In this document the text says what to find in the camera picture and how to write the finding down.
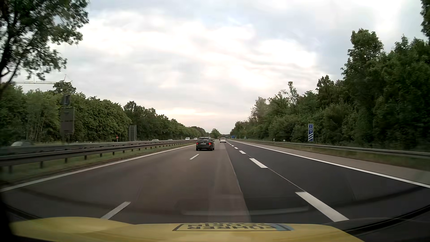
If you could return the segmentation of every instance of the dark asphalt lane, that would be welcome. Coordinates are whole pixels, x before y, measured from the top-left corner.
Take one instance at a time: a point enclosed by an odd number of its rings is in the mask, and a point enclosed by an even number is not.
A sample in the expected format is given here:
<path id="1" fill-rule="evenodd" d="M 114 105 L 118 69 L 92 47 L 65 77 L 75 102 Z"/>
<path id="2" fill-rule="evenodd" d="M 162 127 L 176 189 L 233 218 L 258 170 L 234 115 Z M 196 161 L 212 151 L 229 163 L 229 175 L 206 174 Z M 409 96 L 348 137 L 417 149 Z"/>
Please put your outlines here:
<path id="1" fill-rule="evenodd" d="M 238 149 L 226 145 L 252 222 L 328 223 L 324 214 L 296 194 L 302 191 L 276 173 L 260 168 Z"/>
<path id="2" fill-rule="evenodd" d="M 423 186 L 230 143 L 349 219 L 396 217 L 429 205 L 430 189 Z"/>
<path id="3" fill-rule="evenodd" d="M 111 219 L 127 223 L 247 222 L 243 196 L 223 146 L 201 152 L 190 146 L 2 195 L 6 204 L 37 217 L 102 217 L 123 202 L 131 202 Z M 227 215 L 216 216 L 216 211 Z"/>
<path id="4" fill-rule="evenodd" d="M 229 142 L 238 149 L 231 147 L 228 152 L 244 151 L 350 219 L 327 225 L 348 231 L 366 242 L 430 239 L 429 188 Z"/>

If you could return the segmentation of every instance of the yellow car hood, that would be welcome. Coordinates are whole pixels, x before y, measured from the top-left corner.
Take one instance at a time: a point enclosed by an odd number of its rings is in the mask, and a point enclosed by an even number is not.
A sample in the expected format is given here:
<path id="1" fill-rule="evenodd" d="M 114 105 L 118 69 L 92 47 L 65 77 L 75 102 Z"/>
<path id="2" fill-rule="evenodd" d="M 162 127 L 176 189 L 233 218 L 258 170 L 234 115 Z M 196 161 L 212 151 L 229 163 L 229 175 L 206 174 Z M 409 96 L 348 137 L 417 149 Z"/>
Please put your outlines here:
<path id="1" fill-rule="evenodd" d="M 360 242 L 318 224 L 129 224 L 89 217 L 52 217 L 10 224 L 14 234 L 56 242 Z"/>

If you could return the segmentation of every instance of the blue sign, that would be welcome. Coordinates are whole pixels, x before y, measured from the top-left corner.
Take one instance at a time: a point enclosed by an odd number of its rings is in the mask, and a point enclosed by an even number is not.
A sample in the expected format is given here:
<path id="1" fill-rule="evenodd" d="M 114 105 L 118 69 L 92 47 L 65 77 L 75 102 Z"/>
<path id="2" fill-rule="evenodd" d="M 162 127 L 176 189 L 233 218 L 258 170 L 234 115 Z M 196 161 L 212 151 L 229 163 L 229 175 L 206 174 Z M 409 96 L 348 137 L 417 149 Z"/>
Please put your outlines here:
<path id="1" fill-rule="evenodd" d="M 307 124 L 307 140 L 313 142 L 313 124 Z"/>

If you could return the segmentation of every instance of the cloudy sky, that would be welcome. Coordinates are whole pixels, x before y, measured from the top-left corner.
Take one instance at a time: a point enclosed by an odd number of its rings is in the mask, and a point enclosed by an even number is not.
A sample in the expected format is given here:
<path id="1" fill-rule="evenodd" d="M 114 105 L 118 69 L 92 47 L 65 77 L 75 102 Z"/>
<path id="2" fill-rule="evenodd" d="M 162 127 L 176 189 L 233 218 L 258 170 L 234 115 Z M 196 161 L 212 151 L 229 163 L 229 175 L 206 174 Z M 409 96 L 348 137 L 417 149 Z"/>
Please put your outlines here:
<path id="1" fill-rule="evenodd" d="M 67 74 L 87 96 L 229 133 L 289 81 L 304 93 L 342 78 L 352 30 L 375 31 L 387 51 L 402 34 L 423 38 L 420 10 L 420 0 L 91 0 L 84 40 L 56 46 L 68 66 L 47 81 Z"/>

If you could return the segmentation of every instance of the hood sign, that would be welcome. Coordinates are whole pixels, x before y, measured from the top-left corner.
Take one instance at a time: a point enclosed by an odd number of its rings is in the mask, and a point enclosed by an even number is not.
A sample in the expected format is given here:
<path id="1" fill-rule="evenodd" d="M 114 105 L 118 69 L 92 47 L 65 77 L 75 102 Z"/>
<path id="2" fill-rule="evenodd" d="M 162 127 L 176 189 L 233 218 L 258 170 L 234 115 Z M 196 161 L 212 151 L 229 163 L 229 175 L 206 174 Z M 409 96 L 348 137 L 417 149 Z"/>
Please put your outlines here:
<path id="1" fill-rule="evenodd" d="M 173 231 L 291 231 L 279 223 L 183 223 Z"/>

